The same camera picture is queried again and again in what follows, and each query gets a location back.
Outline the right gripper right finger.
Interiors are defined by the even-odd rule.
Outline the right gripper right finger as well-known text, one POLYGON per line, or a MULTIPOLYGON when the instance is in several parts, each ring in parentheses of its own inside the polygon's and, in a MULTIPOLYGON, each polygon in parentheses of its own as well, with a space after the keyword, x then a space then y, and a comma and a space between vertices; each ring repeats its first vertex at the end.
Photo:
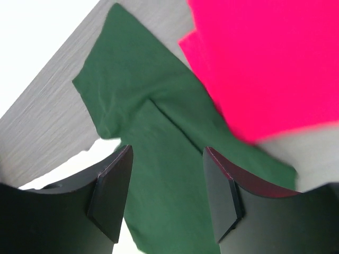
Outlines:
POLYGON ((221 253, 338 253, 338 183, 299 193, 207 147, 203 168, 221 253))

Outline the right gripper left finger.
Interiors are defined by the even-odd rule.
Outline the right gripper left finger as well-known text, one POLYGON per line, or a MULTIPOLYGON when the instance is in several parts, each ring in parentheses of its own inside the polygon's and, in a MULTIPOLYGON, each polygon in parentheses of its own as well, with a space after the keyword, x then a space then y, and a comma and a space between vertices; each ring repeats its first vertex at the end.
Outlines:
POLYGON ((42 189, 1 184, 1 253, 111 253, 132 163, 127 145, 42 189))

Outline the white and green t shirt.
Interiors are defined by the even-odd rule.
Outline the white and green t shirt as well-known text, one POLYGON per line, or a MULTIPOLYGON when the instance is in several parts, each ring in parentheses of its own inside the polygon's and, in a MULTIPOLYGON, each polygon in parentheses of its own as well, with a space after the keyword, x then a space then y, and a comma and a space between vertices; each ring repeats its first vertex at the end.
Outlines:
POLYGON ((203 172, 206 146, 295 188, 295 170, 237 140, 191 70, 119 4, 73 84, 98 135, 133 148, 124 219, 145 253, 219 253, 203 172))

